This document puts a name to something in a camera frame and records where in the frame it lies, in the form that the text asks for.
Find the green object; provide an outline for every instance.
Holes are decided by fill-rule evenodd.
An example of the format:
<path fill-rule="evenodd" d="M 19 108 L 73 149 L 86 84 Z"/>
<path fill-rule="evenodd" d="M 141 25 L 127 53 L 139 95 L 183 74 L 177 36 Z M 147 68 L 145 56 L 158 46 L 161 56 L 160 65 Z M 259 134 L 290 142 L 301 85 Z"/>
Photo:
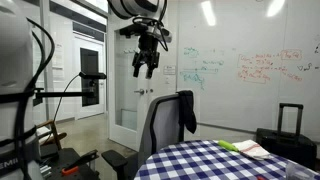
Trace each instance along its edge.
<path fill-rule="evenodd" d="M 219 146 L 221 146 L 221 147 L 223 147 L 223 148 L 225 148 L 225 149 L 227 149 L 229 151 L 236 151 L 236 152 L 239 151 L 238 148 L 236 148 L 233 144 L 231 144 L 231 143 L 229 143 L 227 141 L 220 140 L 218 142 L 218 144 L 219 144 Z"/>

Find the black jacket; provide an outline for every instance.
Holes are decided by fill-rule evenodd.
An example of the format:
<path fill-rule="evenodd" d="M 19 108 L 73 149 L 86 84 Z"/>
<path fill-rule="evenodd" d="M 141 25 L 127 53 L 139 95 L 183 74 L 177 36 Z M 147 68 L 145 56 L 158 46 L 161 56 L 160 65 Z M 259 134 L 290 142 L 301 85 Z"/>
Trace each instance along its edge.
<path fill-rule="evenodd" d="M 197 119 L 193 112 L 193 92 L 179 91 L 180 108 L 179 108 L 179 124 L 185 125 L 188 131 L 195 133 L 197 129 Z"/>

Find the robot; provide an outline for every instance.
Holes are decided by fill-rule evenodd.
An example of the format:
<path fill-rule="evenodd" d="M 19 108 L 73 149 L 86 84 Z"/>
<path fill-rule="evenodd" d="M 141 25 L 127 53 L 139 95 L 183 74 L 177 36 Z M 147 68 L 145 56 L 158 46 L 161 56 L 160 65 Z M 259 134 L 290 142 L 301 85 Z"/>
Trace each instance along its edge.
<path fill-rule="evenodd" d="M 120 35 L 127 38 L 140 36 L 140 52 L 135 54 L 132 63 L 134 76 L 137 77 L 139 68 L 146 64 L 146 78 L 150 79 L 153 69 L 159 63 L 158 43 L 168 51 L 167 42 L 171 42 L 171 33 L 162 23 L 167 0 L 108 2 L 119 18 L 125 20 L 135 17 L 132 25 L 120 30 Z M 0 179 L 42 179 L 31 101 L 37 80 L 32 70 L 32 35 L 35 35 L 31 28 L 35 24 L 31 24 L 30 20 L 28 22 L 11 0 L 0 1 L 0 22 Z M 52 54 L 49 54 L 47 61 L 42 62 L 39 72 L 46 67 Z"/>

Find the suitcase handle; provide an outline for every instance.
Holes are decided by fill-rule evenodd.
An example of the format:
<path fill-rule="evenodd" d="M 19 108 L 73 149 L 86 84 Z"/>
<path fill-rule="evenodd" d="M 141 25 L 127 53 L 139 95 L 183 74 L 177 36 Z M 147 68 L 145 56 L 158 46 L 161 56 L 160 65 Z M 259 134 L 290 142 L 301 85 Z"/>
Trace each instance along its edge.
<path fill-rule="evenodd" d="M 296 108 L 298 108 L 298 116 L 297 116 L 295 140 L 298 141 L 298 137 L 300 136 L 300 130 L 301 130 L 301 120 L 302 120 L 303 105 L 302 104 L 280 103 L 279 107 L 280 107 L 280 109 L 279 109 L 279 117 L 278 117 L 277 139 L 280 140 L 280 136 L 281 136 L 283 108 L 284 107 L 296 107 Z"/>

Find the door handle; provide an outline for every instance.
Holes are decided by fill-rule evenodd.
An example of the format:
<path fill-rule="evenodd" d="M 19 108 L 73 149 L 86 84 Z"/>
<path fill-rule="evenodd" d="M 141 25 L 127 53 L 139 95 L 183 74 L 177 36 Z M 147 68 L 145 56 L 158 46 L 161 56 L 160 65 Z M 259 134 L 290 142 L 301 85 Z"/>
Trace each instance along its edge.
<path fill-rule="evenodd" d="M 136 91 L 133 91 L 134 93 L 139 93 L 140 95 L 143 95 L 144 94 L 144 90 L 143 89 L 140 89 L 140 90 L 136 90 Z"/>

